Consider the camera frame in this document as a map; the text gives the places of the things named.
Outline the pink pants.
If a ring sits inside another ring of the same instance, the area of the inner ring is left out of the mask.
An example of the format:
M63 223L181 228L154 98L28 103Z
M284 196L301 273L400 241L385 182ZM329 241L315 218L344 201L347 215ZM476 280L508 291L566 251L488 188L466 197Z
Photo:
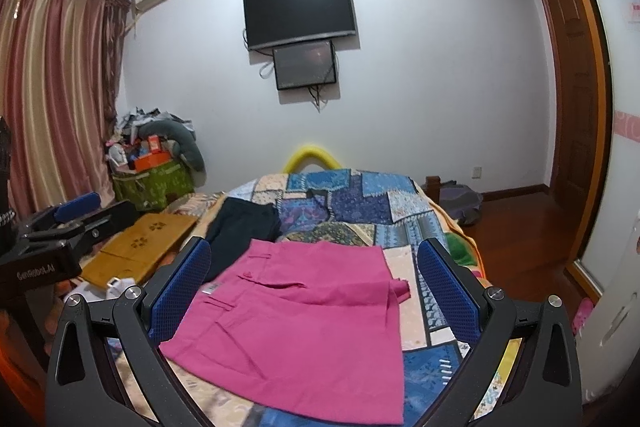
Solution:
M404 420L407 281L381 247L253 241L196 294L163 355L203 381L288 413Z

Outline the small black wall monitor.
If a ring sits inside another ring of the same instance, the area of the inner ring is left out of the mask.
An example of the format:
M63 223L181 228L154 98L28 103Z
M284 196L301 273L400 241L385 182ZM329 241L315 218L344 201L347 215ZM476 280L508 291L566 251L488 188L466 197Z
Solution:
M274 49L273 66L279 91L337 82L334 46L330 40L301 42Z

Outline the orange box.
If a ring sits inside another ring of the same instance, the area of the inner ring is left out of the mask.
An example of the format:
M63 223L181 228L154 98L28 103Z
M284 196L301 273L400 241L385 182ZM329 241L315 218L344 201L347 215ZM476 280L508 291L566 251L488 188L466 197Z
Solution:
M134 160L134 170L137 172L143 172L160 165L164 165L165 162L171 161L171 159L171 153L166 152L166 150L161 150L157 153L149 153Z

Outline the green orange blanket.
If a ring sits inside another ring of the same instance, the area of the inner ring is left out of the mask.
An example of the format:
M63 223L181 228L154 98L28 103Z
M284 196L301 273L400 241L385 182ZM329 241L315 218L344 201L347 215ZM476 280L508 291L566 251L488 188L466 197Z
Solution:
M477 243L471 236L466 235L458 222L452 219L445 210L428 199L428 203L435 211L442 233L444 233L444 246L450 256L458 265L467 267L478 279L486 280L486 270Z

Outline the patchwork patterned bedspread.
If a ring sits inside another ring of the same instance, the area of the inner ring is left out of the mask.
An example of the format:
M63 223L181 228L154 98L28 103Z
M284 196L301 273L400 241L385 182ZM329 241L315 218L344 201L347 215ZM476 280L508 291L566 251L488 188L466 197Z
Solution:
M270 174L179 212L218 275L162 350L217 426L413 426L469 352L418 248L437 239L476 277L483 261L408 176Z

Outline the wooden bed post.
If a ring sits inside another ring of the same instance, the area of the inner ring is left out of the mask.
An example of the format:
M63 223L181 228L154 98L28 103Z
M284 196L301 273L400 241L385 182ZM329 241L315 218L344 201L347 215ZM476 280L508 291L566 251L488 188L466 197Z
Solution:
M442 180L440 176L427 176L423 185L423 192L435 204L440 201L440 190L442 189Z

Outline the pink striped curtain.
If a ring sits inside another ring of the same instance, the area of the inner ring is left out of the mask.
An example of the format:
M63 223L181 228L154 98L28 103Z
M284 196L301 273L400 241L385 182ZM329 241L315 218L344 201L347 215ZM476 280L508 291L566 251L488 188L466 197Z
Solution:
M129 9L130 0L1 0L1 115L20 217L90 192L113 200L104 145Z

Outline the grey bag on floor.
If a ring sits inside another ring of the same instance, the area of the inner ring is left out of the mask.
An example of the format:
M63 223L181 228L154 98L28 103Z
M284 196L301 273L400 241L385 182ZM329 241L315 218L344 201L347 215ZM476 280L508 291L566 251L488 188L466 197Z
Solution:
M483 200L483 195L475 192L469 185L454 180L440 186L439 206L460 227L472 227L480 221Z

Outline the dark navy folded garment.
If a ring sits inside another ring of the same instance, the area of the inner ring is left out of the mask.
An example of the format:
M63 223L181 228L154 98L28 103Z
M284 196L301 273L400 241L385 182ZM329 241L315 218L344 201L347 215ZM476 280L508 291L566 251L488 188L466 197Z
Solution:
M227 197L205 235L212 260L204 282L215 280L231 267L253 239L274 242L280 235L280 226L278 210L272 204L259 205Z

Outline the yellow foam tube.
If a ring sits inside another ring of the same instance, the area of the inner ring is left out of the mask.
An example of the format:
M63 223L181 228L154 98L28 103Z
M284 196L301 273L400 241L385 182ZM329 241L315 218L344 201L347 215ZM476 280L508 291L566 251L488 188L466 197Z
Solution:
M299 172L306 162L314 161L324 170L342 169L342 165L327 150L317 145L303 145L299 147L285 163L282 172Z

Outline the wall power socket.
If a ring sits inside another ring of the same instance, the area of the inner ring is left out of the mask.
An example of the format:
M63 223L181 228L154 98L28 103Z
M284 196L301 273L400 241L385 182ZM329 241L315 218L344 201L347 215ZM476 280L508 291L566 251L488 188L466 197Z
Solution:
M473 179L480 179L482 177L482 172L483 172L483 169L480 168L480 166L474 167L473 170L472 170L472 178Z

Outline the large black wall television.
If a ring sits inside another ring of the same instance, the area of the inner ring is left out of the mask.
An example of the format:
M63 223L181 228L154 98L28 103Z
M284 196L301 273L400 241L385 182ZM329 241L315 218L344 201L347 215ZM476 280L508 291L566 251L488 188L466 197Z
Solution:
M352 0L243 0L250 50L357 33Z

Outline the brown wooden door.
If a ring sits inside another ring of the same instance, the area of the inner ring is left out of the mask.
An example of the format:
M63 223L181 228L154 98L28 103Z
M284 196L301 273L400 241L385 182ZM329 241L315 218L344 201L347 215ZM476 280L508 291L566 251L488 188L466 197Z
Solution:
M542 0L555 70L551 192L576 220L568 260L582 257L599 210L611 144L611 75L596 0Z

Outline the grey neck pillow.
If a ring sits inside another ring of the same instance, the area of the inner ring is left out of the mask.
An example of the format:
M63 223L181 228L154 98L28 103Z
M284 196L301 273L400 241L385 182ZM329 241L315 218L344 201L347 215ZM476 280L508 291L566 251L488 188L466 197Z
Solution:
M151 135L157 135L160 139L174 141L177 144L177 154L191 170L202 172L205 170L204 158L196 145L194 134L186 129L183 124L173 120L156 120L142 124L138 128L138 137L141 140L148 139Z

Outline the white cabinet with stickers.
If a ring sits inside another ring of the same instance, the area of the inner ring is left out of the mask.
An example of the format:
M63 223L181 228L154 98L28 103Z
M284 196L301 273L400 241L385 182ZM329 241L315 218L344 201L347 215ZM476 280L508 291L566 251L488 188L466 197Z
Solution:
M612 282L576 336L582 403L623 380L639 352L639 218L634 220Z

